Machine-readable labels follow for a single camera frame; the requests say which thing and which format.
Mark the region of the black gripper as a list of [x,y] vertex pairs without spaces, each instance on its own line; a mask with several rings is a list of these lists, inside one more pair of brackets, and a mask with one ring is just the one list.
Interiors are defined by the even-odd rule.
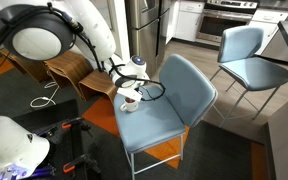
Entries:
[[140,101],[142,95],[132,88],[119,88],[117,93],[135,101]]

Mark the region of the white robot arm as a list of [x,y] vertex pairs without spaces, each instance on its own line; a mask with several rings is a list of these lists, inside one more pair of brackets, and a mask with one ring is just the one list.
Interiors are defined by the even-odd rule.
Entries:
[[[90,0],[0,0],[0,49],[23,60],[47,61],[71,48],[131,97],[147,79],[146,67],[124,63],[114,37]],[[29,177],[46,158],[50,142],[0,116],[0,175]]]

